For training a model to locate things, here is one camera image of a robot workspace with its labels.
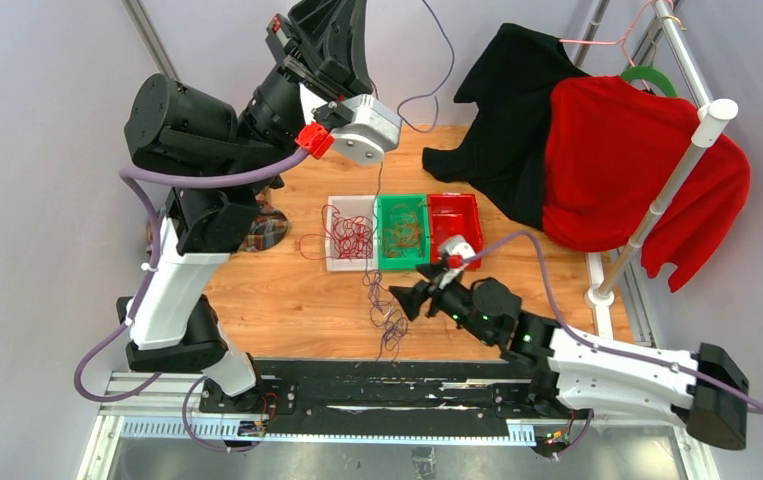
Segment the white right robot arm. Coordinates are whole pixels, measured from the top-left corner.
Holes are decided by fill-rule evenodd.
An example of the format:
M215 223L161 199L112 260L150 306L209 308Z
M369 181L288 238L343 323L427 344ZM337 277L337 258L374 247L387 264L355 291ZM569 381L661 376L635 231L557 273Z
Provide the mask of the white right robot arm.
M722 347L695 351L641 347L606 339L522 307L520 296L494 278L439 284L438 264L418 267L422 279L389 291L405 316L443 313L502 360L530 374L528 403L539 415L560 410L625 413L685 428L707 445L747 446L749 381Z

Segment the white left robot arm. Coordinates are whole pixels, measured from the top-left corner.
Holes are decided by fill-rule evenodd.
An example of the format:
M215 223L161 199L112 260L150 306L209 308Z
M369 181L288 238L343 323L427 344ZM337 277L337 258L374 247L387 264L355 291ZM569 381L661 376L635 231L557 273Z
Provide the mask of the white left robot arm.
M253 358L224 334L204 290L239 249L260 214L257 194L284 172L323 156L358 119L372 88L363 1L301 1L274 16L266 42L275 66L247 106L165 74L140 87L124 128L133 189L165 185L149 207L151 258L142 286L119 301L131 369L200 373L206 393L238 413L266 399Z

